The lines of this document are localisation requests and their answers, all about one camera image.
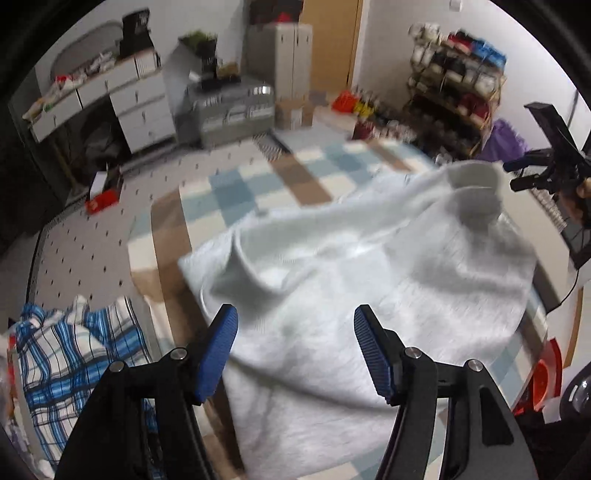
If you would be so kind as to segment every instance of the blue plaid shirt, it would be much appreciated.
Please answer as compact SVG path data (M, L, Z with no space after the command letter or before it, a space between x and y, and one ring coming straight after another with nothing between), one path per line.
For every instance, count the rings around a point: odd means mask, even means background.
M128 298L97 312L90 312L81 296L65 312L26 304L16 337L25 400L53 468L109 364L119 359L132 367L151 361ZM154 409L147 401L145 408L148 428L155 431Z

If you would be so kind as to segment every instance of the white garment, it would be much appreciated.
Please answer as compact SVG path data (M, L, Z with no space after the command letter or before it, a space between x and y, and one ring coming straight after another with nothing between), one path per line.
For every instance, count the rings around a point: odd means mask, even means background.
M180 260L208 321L223 303L238 310L223 378L250 479L307 475L388 441L397 409L355 338L360 304L440 362L490 366L515 332L535 255L501 214L493 168L405 178L253 214Z

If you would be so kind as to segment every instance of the person's hand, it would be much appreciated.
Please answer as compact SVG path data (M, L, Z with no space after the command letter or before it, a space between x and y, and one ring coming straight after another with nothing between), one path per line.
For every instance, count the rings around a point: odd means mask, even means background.
M576 191L577 196L579 196L582 199L591 198L591 178L585 179L584 182L577 187ZM573 218L577 223L582 225L584 212L577 206L574 199L562 194L562 192L559 195L560 200L562 201L562 204L569 213L570 217Z

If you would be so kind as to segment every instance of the plaid fabric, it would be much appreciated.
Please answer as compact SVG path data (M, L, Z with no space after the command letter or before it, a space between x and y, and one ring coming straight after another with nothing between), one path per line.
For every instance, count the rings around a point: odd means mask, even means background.
M246 164L181 186L154 202L136 219L128 253L132 279L150 304L162 351L185 345L199 335L194 328L200 315L196 303L191 315L184 313L192 295L176 265L180 257L253 210L330 202L353 192L385 169L421 173L433 168L433 162L423 153L396 140L348 142L284 155L272 163ZM532 287L518 330L491 368L509 405L517 402L528 383L546 335L545 310ZM446 421L442 418L436 422L426 478L439 475ZM227 426L213 426L213 433L220 439L227 438ZM306 479L374 478L385 448ZM229 479L239 473L229 469L221 477Z
M65 312L47 312L26 304L16 325L16 337L33 428L55 468L108 365L116 359L129 366L142 365L150 362L150 355L127 298L97 312L90 312L81 296ZM148 427L153 430L153 408L148 403L145 408Z

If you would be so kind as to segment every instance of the blue gripper pad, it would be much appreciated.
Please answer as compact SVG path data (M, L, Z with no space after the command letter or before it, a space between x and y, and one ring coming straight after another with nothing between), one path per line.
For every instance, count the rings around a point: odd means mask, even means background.
M396 396L396 386L385 346L380 346L381 342L387 341L387 335L368 305L357 307L353 324L355 336L374 382L375 390L380 397L384 397L386 402L390 403L392 398Z
M232 305L222 305L207 330L209 342L197 368L195 396L201 403L215 393L237 332L238 312Z

